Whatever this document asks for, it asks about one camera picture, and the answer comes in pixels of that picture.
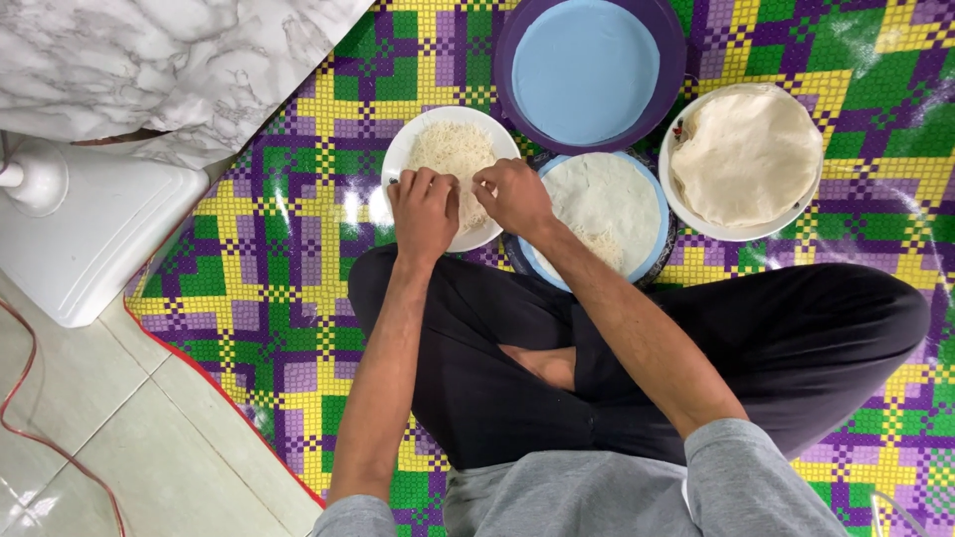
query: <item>red cable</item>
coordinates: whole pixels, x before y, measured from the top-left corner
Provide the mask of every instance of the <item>red cable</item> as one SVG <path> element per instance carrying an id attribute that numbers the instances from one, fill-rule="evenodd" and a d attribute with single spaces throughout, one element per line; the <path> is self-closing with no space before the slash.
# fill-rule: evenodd
<path id="1" fill-rule="evenodd" d="M 20 385 L 23 384 L 23 381 L 27 379 L 27 373 L 29 373 L 30 368 L 33 367 L 33 359 L 36 357 L 36 333 L 33 331 L 33 327 L 30 326 L 30 323 L 28 323 L 27 320 L 24 319 L 23 316 L 21 316 L 20 313 L 17 312 L 17 310 L 15 310 L 12 306 L 7 304 L 3 300 L 0 300 L 0 306 L 2 306 L 4 310 L 8 311 L 10 315 L 13 315 L 13 318 L 19 321 L 20 324 L 23 325 L 23 328 L 27 329 L 27 332 L 30 333 L 30 337 L 33 340 L 33 346 L 30 349 L 30 357 L 27 358 L 27 366 L 23 368 L 23 373 L 20 374 L 20 378 L 17 379 L 16 384 L 13 384 L 13 389 L 4 398 L 3 404 L 0 404 L 0 425 L 3 425 L 4 429 L 7 429 L 8 431 L 12 432 L 14 435 L 21 436 L 25 439 L 38 441 L 42 443 L 43 445 L 49 447 L 56 453 L 59 453 L 64 459 L 72 463 L 73 466 L 76 466 L 76 468 L 80 472 L 83 472 L 83 474 L 85 474 L 86 477 L 97 482 L 99 486 L 103 487 L 103 490 L 105 490 L 106 494 L 108 494 L 110 497 L 110 504 L 113 505 L 113 514 L 116 515 L 117 517 L 117 526 L 119 527 L 119 537 L 126 537 L 126 527 L 122 523 L 122 516 L 119 515 L 119 505 L 117 504 L 117 498 L 113 494 L 113 490 L 109 487 L 108 484 L 104 483 L 100 478 L 96 476 L 96 474 L 94 474 L 89 469 L 87 469 L 86 466 L 80 463 L 80 461 L 77 461 L 74 456 L 67 453 L 62 447 L 56 445 L 50 440 L 37 437 L 36 435 L 32 433 L 21 431 L 20 429 L 14 429 L 6 421 L 4 421 L 3 416 L 4 416 L 4 413 L 7 412 L 7 406 L 10 405 L 10 401 L 13 400 L 13 396 L 16 394 L 16 391 L 20 389 Z"/>

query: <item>white marble tabletop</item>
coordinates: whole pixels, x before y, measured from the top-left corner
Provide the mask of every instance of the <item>white marble tabletop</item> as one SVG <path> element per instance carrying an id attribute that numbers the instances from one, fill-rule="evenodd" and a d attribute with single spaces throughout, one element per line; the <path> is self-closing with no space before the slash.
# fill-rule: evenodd
<path id="1" fill-rule="evenodd" d="M 5 0 L 0 129 L 171 131 L 111 152 L 199 168 L 236 153 L 371 0 Z"/>

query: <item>gray sweatshirt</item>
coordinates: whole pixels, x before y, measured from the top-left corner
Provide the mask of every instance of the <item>gray sweatshirt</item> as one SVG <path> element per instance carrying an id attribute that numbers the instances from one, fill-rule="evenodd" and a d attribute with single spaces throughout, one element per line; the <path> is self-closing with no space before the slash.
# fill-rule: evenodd
<path id="1" fill-rule="evenodd" d="M 605 451 L 544 451 L 452 471 L 448 537 L 845 537 L 756 425 L 714 421 L 690 435 L 685 450 L 687 467 Z M 312 532 L 395 534 L 388 506 L 361 495 L 331 505 Z"/>

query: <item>floor mat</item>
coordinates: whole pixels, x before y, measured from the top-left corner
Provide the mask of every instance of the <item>floor mat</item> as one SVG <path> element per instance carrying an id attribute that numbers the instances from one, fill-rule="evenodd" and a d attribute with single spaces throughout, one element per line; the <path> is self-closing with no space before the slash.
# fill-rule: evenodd
<path id="1" fill-rule="evenodd" d="M 933 537 L 952 537 L 955 3 L 672 3 L 690 61 L 669 118 L 715 88 L 771 81 L 810 111 L 826 161 L 817 199 L 772 238 L 738 245 L 682 227 L 659 285 L 841 261 L 919 289 L 932 310 L 925 343 L 794 467 L 853 535 L 872 534 L 869 492 L 878 489 Z M 501 118 L 491 76 L 513 7 L 381 0 L 127 289 L 144 330 L 195 360 L 317 494 L 329 486 L 363 349 L 346 297 L 349 269 L 363 251 L 393 239 L 374 223 L 385 150 L 405 121 L 439 105 L 471 106 L 513 128 Z M 651 155 L 664 134 L 657 129 L 636 149 Z M 538 150 L 514 136 L 525 154 Z M 499 244 L 464 257 L 509 269 Z M 399 535 L 444 534 L 447 469 L 410 418 L 392 487 Z M 879 517 L 887 535 L 915 535 L 888 505 Z"/>

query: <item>black pants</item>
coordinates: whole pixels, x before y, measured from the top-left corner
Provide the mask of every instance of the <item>black pants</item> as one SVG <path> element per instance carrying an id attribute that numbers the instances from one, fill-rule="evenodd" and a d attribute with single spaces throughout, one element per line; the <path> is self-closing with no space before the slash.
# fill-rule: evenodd
<path id="1" fill-rule="evenodd" d="M 365 335 L 397 249 L 351 268 Z M 832 432 L 905 361 L 928 307 L 904 282 L 857 265 L 812 265 L 653 293 L 790 459 Z M 575 393 L 502 352 L 577 347 Z M 573 295 L 529 276 L 442 258 L 424 312 L 412 411 L 457 469 L 542 450 L 600 449 L 685 464 L 683 443 Z"/>

